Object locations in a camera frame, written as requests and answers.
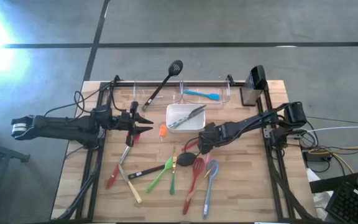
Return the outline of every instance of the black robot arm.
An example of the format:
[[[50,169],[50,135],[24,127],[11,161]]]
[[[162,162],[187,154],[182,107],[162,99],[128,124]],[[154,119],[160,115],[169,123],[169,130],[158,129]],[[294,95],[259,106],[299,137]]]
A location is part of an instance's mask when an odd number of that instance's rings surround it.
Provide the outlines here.
[[[126,144],[133,146],[133,136],[152,129],[138,127],[135,122],[153,124],[137,112],[138,102],[131,103],[129,113],[113,116],[109,105],[101,105],[91,110],[89,116],[80,118],[49,118],[45,116],[25,116],[12,120],[12,137],[16,140],[29,140],[37,137],[78,141],[84,148],[92,149],[99,144],[99,127],[105,130],[128,131]]]
[[[283,119],[279,119],[278,111],[284,110]],[[264,126],[277,124],[269,135],[273,146],[284,145],[287,135],[293,128],[300,128],[307,122],[301,102],[284,103],[278,108],[252,116],[238,122],[225,122],[219,126],[209,123],[205,130],[198,134],[198,149],[206,154],[213,147],[225,146],[241,136],[241,134]]]

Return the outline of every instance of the light blue spoon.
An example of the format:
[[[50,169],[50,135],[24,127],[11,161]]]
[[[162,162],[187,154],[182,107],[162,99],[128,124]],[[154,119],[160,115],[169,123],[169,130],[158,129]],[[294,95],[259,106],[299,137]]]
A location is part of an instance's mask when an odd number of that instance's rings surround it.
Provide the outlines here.
[[[214,180],[214,177],[218,173],[219,162],[216,159],[211,159],[206,168],[207,168],[206,170],[210,170],[210,169],[212,169],[212,170],[209,173],[209,184],[208,184],[208,190],[207,190],[206,196],[205,196],[203,219],[206,219],[208,217],[209,198],[211,196],[212,180]]]
[[[197,91],[185,90],[187,94],[199,95],[199,96],[206,96],[211,100],[219,100],[219,94],[217,93],[200,93]]]

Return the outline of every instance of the gray floor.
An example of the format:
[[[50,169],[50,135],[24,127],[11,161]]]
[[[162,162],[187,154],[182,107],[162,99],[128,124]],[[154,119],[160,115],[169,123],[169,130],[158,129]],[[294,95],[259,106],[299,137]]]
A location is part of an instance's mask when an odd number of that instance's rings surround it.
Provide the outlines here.
[[[92,43],[103,0],[0,1],[0,44]],[[358,42],[358,0],[112,1],[101,42]],[[66,141],[14,141],[11,119],[72,102],[90,49],[0,49],[0,145],[12,161],[0,189],[0,223],[48,220]],[[245,79],[263,65],[285,80],[315,128],[358,126],[358,47],[99,49],[90,80],[160,80],[175,59],[187,80]],[[55,116],[73,116],[74,108]],[[358,129],[318,132],[326,146],[358,146]],[[358,154],[344,156],[358,171]],[[310,164],[324,169],[325,164]],[[322,178],[341,175],[336,162]]]

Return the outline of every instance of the butcher block tabletop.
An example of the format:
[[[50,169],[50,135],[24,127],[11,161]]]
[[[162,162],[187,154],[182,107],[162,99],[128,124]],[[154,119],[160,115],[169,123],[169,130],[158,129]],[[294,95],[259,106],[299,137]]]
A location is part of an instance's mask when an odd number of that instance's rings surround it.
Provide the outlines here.
[[[84,82],[82,94],[89,96],[100,87],[101,82]],[[288,102],[285,85],[282,80],[268,81],[273,107]],[[161,94],[166,94],[159,100],[158,106],[150,106],[145,112],[141,110],[145,102],[142,95],[150,96],[156,86],[144,86],[134,91],[131,86],[114,87],[114,101],[118,108],[129,109],[131,102],[139,101],[138,112],[144,118],[154,124],[137,124],[138,126],[152,126],[153,129],[140,135],[140,139],[129,151],[122,163],[126,174],[135,173],[152,167],[163,165],[172,156],[175,150],[179,155],[181,148],[198,133],[170,133],[164,138],[159,136],[160,125],[165,124],[167,106],[165,103],[177,101],[178,103],[210,103],[204,98],[192,98],[184,101],[173,97],[176,87],[164,87]],[[210,93],[216,87],[197,87],[200,92]],[[97,94],[85,101],[85,108],[91,110],[96,106]],[[215,122],[216,125],[226,121],[240,121],[258,113],[256,106],[242,106],[239,87],[231,87],[230,97],[225,96],[225,104],[208,105],[206,107],[206,124]],[[120,113],[113,109],[113,115]],[[134,188],[138,191],[142,203],[137,203],[128,184],[118,173],[114,184],[106,190],[116,164],[126,149],[126,131],[107,131],[104,145],[103,161],[98,184],[98,193],[94,208],[94,222],[274,222],[277,215],[274,207],[272,186],[270,183],[269,169],[266,160],[262,130],[256,129],[241,135],[232,143],[211,150],[211,158],[219,161],[219,171],[213,180],[209,214],[203,219],[204,200],[208,187],[208,178],[201,182],[205,170],[199,176],[196,185],[198,190],[191,199],[190,207],[186,215],[182,214],[186,196],[193,180],[191,166],[177,166],[175,171],[175,194],[170,195],[172,170],[168,170],[153,190],[146,192],[149,184],[158,176],[160,171],[132,179]],[[81,145],[70,141],[67,154]],[[198,152],[198,148],[191,147],[188,152]],[[72,203],[77,195],[83,170],[85,166],[86,149],[81,149],[70,156],[64,162],[60,183],[58,186],[52,217],[57,218]],[[300,148],[288,146],[285,148],[285,167],[287,169],[288,182],[291,191],[299,202],[313,216],[316,210],[313,203],[305,165],[303,163]],[[88,211],[89,194],[85,198],[83,216]],[[280,194],[283,209],[286,210],[283,194]]]

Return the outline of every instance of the white bowl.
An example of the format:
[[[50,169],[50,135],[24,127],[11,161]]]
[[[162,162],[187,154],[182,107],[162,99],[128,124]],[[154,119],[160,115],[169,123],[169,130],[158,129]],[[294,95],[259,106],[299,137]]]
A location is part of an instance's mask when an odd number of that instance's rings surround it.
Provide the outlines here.
[[[200,104],[171,104],[167,106],[167,128],[179,119],[188,116],[194,109],[199,108]],[[205,110],[185,121],[175,129],[168,128],[171,133],[197,133],[202,131],[205,126]]]

